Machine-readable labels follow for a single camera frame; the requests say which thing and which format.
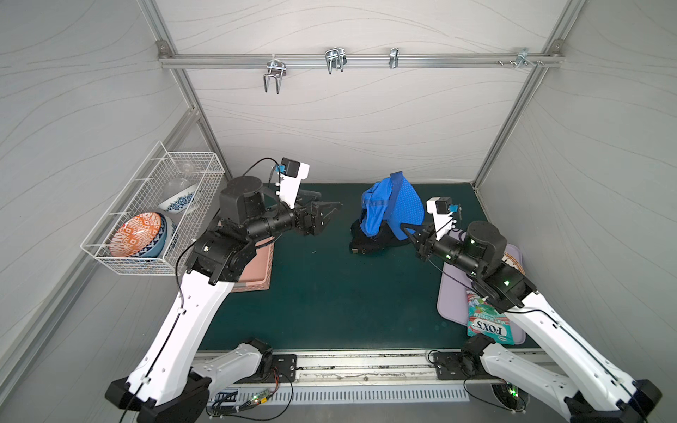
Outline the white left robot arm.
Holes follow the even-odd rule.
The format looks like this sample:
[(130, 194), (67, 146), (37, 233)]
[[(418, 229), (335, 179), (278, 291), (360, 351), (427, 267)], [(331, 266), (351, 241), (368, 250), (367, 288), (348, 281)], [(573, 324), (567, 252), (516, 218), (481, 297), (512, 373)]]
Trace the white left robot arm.
[(303, 176), (280, 176), (276, 191), (255, 176), (239, 176), (220, 192), (220, 209), (206, 232), (190, 245), (175, 273), (178, 295), (155, 340), (129, 376), (109, 384), (105, 398), (139, 422), (195, 422), (213, 397), (236, 382), (266, 375), (269, 345), (255, 339), (194, 368), (193, 361), (213, 317), (257, 252), (287, 231), (318, 235), (340, 202), (310, 192), (298, 203)]

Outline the blue baseball cap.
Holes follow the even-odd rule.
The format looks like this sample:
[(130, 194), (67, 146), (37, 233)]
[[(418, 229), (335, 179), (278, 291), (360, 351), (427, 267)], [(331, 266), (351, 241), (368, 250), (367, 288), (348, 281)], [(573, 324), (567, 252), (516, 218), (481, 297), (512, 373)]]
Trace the blue baseball cap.
[(402, 172), (391, 174), (363, 192), (361, 209), (360, 229), (363, 234), (374, 238), (382, 224), (386, 223), (399, 241), (407, 239), (401, 225), (419, 226), (426, 214), (417, 191)]

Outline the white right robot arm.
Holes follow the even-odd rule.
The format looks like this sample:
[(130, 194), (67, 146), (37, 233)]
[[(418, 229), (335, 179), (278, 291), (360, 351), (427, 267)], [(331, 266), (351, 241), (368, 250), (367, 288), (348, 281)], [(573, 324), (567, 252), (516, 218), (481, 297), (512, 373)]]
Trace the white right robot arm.
[(569, 422), (647, 421), (662, 398), (660, 389), (606, 359), (555, 312), (529, 278), (507, 265), (502, 260), (507, 241), (497, 227), (475, 221), (461, 241), (437, 236), (434, 226), (401, 228), (422, 260), (440, 257), (463, 271), (472, 289), (534, 339), (562, 373), (517, 356), (486, 335), (465, 344), (467, 368), (481, 367), (516, 385)]

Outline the black baseball cap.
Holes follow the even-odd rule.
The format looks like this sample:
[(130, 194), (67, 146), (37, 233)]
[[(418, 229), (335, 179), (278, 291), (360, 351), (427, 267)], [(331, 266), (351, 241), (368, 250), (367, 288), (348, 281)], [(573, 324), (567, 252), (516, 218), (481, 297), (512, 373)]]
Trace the black baseball cap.
[(350, 231), (352, 240), (349, 243), (349, 250), (353, 254), (371, 255), (379, 251), (403, 247), (409, 243), (407, 240), (398, 239), (386, 221), (381, 223), (374, 236), (364, 234), (359, 220), (353, 222)]

